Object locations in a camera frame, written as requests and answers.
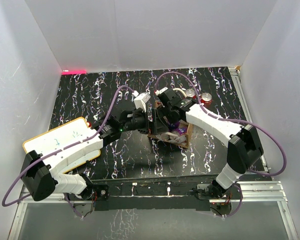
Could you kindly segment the red Coca-Cola can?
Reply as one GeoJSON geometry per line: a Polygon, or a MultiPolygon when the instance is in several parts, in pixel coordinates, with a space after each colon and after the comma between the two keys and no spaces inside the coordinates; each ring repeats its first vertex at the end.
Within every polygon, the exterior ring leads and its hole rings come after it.
{"type": "Polygon", "coordinates": [[[210,105],[213,101],[213,97],[210,93],[204,92],[200,95],[200,102],[204,105],[210,105]]]}
{"type": "Polygon", "coordinates": [[[196,98],[196,92],[191,88],[185,91],[187,97],[196,98]]]}

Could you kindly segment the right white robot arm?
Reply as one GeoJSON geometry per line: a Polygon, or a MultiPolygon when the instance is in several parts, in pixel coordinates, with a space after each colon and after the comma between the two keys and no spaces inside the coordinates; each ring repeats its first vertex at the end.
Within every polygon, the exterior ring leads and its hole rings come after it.
{"type": "Polygon", "coordinates": [[[161,102],[160,110],[170,122],[182,120],[195,125],[227,147],[225,166],[206,189],[198,191],[205,196],[225,198],[232,185],[264,154],[256,127],[223,121],[213,112],[203,110],[203,104],[197,99],[181,98],[171,88],[164,87],[154,93],[161,102]]]}

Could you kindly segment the burlap canvas tote bag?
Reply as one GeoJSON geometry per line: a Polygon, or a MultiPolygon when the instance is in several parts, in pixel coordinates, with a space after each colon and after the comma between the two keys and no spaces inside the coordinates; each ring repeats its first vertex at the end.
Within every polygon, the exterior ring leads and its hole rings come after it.
{"type": "Polygon", "coordinates": [[[167,87],[155,91],[158,100],[151,109],[152,120],[147,136],[187,149],[193,125],[186,121],[186,112],[195,102],[184,92],[179,94],[178,91],[167,87]]]}

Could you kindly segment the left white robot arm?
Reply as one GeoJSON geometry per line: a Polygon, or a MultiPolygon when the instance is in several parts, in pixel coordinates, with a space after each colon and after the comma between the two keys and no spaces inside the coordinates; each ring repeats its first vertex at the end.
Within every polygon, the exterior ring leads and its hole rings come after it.
{"type": "Polygon", "coordinates": [[[169,130],[163,107],[152,108],[151,115],[149,119],[141,107],[112,109],[95,126],[89,127],[79,117],[25,141],[21,180],[32,199],[39,202],[53,193],[89,199],[94,189],[89,178],[82,173],[67,172],[80,166],[85,157],[97,157],[102,148],[120,139],[124,132],[155,135],[169,130]]]}

